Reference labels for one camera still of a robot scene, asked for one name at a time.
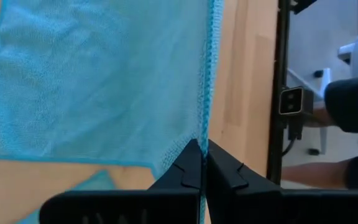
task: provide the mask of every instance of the wooden surface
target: wooden surface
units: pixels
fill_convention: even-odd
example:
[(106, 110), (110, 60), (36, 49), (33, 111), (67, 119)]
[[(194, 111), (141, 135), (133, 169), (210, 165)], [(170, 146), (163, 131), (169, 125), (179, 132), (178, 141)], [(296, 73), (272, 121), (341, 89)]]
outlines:
[[(277, 0), (225, 0), (210, 138), (265, 175)], [(0, 161), (0, 223), (24, 218), (52, 195), (108, 169), (120, 189), (146, 189), (140, 167)]]

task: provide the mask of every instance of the white floor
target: white floor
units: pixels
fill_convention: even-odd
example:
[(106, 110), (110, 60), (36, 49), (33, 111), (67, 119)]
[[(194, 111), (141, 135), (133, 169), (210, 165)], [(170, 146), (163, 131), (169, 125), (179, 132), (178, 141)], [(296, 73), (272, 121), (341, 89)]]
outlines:
[[(299, 15), (291, 15), (288, 67), (314, 85), (315, 70), (331, 68), (333, 80), (350, 77), (349, 66), (337, 58), (340, 46), (353, 42), (358, 36), (357, 0), (318, 0)], [(296, 85), (288, 80), (288, 85)], [(288, 144), (285, 136), (284, 147)], [(307, 162), (341, 161), (358, 156), (358, 134), (329, 128), (326, 155), (309, 156), (308, 148), (320, 146), (319, 129), (305, 128), (303, 139), (283, 158), (283, 166)], [(305, 188), (282, 182), (284, 188)]]

